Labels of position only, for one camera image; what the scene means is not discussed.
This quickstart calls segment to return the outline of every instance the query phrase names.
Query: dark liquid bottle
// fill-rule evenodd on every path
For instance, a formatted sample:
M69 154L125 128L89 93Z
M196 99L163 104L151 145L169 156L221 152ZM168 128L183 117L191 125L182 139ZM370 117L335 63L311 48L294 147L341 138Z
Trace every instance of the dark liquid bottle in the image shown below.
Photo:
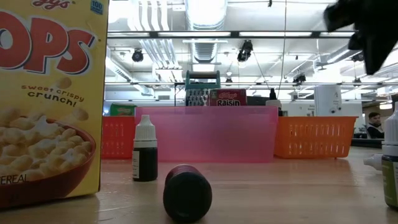
M211 186L193 166L174 167L166 177L164 208L178 223L193 223L204 217L212 201Z
M142 115L136 127L134 150L132 151L132 179L152 181L157 178L157 140L155 126L149 115Z

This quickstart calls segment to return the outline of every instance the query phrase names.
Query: corn pops box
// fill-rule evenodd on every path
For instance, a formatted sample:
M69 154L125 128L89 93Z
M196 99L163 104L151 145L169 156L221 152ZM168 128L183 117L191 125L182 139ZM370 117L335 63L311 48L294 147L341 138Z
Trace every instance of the corn pops box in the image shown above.
M0 1L0 208L99 190L108 4Z

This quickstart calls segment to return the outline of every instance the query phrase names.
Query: ceiling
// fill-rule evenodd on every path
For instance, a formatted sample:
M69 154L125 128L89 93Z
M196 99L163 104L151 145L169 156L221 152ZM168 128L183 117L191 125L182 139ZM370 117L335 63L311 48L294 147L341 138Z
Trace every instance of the ceiling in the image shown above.
M285 8L285 1L273 0L272 7L268 7L268 1L229 0L223 28L224 30L324 31L326 28L323 23L323 10L333 2L335 1L288 0ZM151 6L150 2L148 3L150 19ZM187 30L184 0L169 0L167 4L167 19L170 30ZM211 14L211 4L204 5L203 8L204 11ZM111 1L108 30L130 31L127 19L131 17L132 11L130 1ZM142 6L140 6L140 15L142 15ZM352 27L345 27L343 30L352 30ZM343 48L348 43L348 39L252 39L253 53L246 63L240 64L238 64L236 57L244 39L228 39L227 41L227 43L218 44L216 59L212 61L216 63L214 69L221 73L222 82L225 82L227 72L232 73L231 77L234 82L264 82L264 79L267 82L291 82L299 72L297 70L299 65L308 69L304 71L307 82L336 82L336 77L337 80L340 79L340 82L352 82L355 76L361 77L365 74L363 63L354 63L349 58L327 65L325 71L315 72L314 74L313 61L319 55L332 54ZM172 43L178 64L183 71L182 77L185 77L185 71L193 69L191 46L184 44L183 39L172 39ZM145 50L143 50L144 59L142 62L132 61L134 49L142 48L139 40L108 39L108 47L111 50L111 59L129 72L135 81L156 81L153 69L154 63ZM396 56L392 54L385 65L394 63L396 63ZM387 78L395 77L397 69L395 66L389 68L388 71L376 74L373 77L362 77L362 82L381 82ZM125 79L107 69L106 81L125 82ZM245 88L253 89L252 86L245 86ZM255 88L259 90L267 89L266 86L255 86ZM367 86L356 92L359 94L369 93L374 92L376 88L377 86ZM109 90L116 91L117 87L113 86ZM284 93L289 94L293 90L294 87L288 86ZM156 88L155 91L167 91L167 88ZM260 95L266 94L268 94L268 91L260 92Z

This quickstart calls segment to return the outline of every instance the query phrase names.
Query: wooden table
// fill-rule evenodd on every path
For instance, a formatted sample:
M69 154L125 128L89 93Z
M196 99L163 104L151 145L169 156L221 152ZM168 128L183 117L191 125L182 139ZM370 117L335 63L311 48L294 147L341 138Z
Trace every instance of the wooden table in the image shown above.
M201 223L398 223L384 203L381 172L363 165L374 149L346 159L271 164L194 164L213 187ZM176 164L159 164L157 182L133 183L130 161L103 161L96 195L0 213L0 223L171 223L162 204L164 179Z

